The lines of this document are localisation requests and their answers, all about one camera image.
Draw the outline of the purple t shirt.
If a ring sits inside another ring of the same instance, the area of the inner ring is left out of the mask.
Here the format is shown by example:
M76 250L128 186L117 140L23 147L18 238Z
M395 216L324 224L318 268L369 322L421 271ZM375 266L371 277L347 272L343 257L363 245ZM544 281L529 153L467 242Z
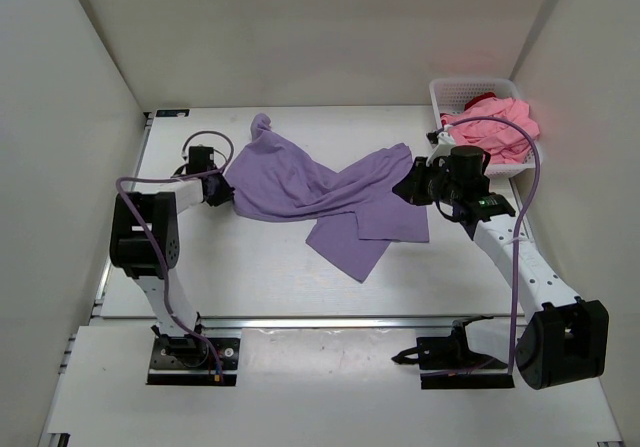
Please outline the purple t shirt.
M264 222L312 220L306 243L333 266L364 282L393 242L426 243L427 211L393 193L413 165L399 143L335 172L254 117L251 140L226 172L235 212Z

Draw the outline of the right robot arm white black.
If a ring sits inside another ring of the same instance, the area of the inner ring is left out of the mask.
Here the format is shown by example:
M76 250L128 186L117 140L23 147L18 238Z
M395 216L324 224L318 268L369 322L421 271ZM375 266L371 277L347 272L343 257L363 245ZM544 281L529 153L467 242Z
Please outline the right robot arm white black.
M522 235L522 214L490 189L489 155L478 147L454 147L435 159L418 157L392 191L414 206L448 206L443 218L462 226L492 260L512 290L517 320L477 316L454 323L446 374L473 372L493 361L517 369L540 390L596 378L605 369L609 314L566 284Z

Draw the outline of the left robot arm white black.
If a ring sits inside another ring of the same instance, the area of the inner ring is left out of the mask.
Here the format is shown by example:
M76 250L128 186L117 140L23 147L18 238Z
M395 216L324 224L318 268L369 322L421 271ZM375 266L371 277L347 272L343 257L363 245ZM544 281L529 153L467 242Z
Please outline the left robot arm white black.
M118 178L109 256L144 293L156 317L153 331L166 352L189 368L208 364L220 373L218 349L202 333L201 316L177 273L178 216L201 204L217 207L233 198L225 167L214 161L216 154L212 147L186 147L183 166L168 179Z

